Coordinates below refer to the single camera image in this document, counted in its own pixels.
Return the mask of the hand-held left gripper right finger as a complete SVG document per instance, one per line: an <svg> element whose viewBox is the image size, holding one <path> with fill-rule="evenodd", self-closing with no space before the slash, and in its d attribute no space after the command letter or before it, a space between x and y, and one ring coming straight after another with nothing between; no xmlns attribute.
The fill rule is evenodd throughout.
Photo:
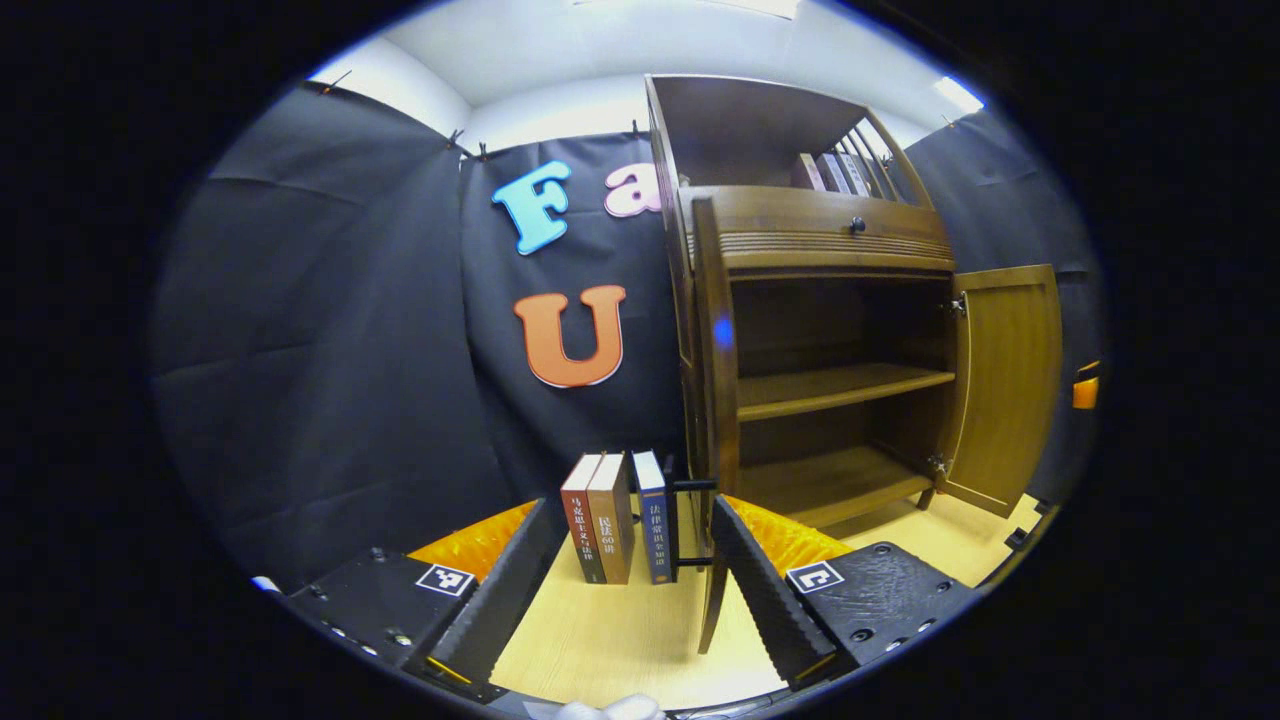
<svg viewBox="0 0 1280 720"><path fill-rule="evenodd" d="M727 495L716 497L710 536L794 691L901 655L979 600L978 589L890 542L777 569Z"/></svg>

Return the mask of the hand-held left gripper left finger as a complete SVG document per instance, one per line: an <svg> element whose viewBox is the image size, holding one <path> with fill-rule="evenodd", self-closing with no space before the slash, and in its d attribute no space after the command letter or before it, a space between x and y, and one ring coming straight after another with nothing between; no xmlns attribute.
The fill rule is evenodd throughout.
<svg viewBox="0 0 1280 720"><path fill-rule="evenodd" d="M544 498L447 547L486 550L481 562L412 559L370 548L303 589L287 606L375 662L448 691L490 691L490 678L566 536Z"/></svg>

